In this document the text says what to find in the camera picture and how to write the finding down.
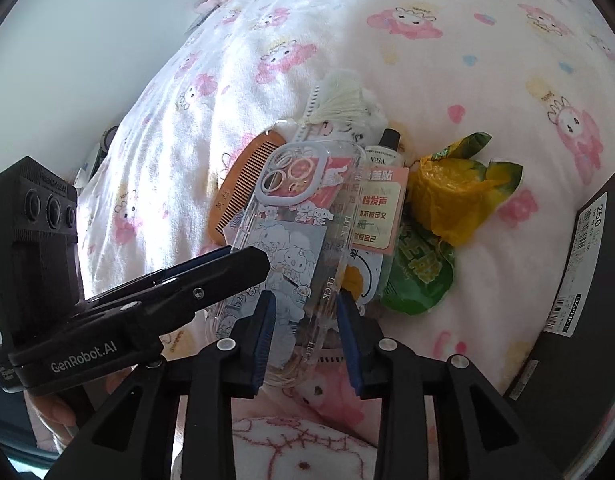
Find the clear cartoon phone case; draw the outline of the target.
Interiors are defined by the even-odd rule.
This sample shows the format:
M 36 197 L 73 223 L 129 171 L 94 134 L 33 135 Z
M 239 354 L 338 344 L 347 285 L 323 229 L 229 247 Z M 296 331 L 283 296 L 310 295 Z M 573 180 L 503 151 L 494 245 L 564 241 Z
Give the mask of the clear cartoon phone case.
M 265 280 L 222 301 L 213 330 L 225 337 L 252 314 L 260 293 L 276 298 L 268 368 L 287 375 L 323 343 L 350 254 L 365 162 L 351 141 L 292 142 L 268 157 L 233 246 L 265 252 Z

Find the black storage box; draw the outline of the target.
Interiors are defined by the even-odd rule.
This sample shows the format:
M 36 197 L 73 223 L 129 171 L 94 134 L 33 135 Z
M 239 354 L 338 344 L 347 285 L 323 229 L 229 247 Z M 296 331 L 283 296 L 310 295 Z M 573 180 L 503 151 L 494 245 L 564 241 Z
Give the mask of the black storage box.
M 615 439 L 615 173 L 577 212 L 544 329 L 506 398 L 563 478 Z

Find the brown wooden comb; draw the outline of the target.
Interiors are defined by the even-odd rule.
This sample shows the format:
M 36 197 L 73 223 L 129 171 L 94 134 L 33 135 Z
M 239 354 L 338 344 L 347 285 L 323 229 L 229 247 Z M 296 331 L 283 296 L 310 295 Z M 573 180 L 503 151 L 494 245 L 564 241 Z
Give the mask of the brown wooden comb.
M 250 140 L 236 157 L 210 207 L 208 235 L 213 243 L 226 244 L 223 229 L 248 205 L 265 162 L 285 143 L 281 134 L 266 130 Z

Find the green snack packet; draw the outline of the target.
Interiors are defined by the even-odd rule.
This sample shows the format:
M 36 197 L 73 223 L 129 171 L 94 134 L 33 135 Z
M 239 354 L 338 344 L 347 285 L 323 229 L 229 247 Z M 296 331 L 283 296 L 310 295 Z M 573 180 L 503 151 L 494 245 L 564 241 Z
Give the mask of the green snack packet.
M 454 283 L 455 249 L 418 222 L 401 222 L 381 302 L 388 309 L 419 315 L 434 308 Z

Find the pink sticker card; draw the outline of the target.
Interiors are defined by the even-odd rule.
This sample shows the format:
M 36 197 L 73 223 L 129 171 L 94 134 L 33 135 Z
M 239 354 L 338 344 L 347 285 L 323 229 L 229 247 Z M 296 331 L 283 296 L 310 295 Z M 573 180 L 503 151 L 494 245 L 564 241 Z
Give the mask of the pink sticker card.
M 356 248 L 392 255 L 399 231 L 409 170 L 373 166 L 365 171 L 352 232 Z

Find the yellow snack wrapper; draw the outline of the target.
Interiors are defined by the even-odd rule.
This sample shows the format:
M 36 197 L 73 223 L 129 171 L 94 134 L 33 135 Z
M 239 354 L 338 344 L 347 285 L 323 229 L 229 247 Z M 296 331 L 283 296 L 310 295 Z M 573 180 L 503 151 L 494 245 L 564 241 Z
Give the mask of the yellow snack wrapper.
M 523 167 L 516 162 L 477 159 L 491 140 L 486 132 L 469 134 L 419 158 L 409 173 L 411 218 L 445 244 L 467 244 L 521 183 Z

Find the small black cap bottle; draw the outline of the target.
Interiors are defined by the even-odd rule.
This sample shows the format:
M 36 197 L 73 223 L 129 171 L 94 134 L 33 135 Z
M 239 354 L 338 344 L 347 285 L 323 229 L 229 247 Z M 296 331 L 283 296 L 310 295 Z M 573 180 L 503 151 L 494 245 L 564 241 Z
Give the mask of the small black cap bottle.
M 399 152 L 401 133 L 391 128 L 385 129 L 380 141 L 365 148 L 367 162 L 371 166 L 403 167 L 404 156 Z

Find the white fluffy tassel charm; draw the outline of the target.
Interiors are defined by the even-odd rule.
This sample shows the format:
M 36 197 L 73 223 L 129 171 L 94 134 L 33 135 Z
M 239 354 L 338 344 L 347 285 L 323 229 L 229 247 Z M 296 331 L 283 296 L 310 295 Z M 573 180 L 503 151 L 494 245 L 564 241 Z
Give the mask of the white fluffy tassel charm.
M 313 125 L 340 122 L 378 133 L 388 127 L 388 119 L 376 96 L 364 88 L 353 70 L 333 70 L 316 84 L 321 85 L 321 90 L 311 119 Z

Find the pink cartoon blanket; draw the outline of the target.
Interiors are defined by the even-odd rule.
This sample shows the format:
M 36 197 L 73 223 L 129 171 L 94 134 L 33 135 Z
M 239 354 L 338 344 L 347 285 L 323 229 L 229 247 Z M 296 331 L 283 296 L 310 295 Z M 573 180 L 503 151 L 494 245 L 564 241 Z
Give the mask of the pink cartoon blanket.
M 382 312 L 417 353 L 463 352 L 507 392 L 542 333 L 577 212 L 615 173 L 615 35 L 592 0 L 232 0 L 122 119 L 79 200 L 96 295 L 208 252 L 211 202 L 265 128 L 294 133 L 317 81 L 353 70 L 407 160 L 474 132 L 519 188 L 456 249 L 428 312 Z

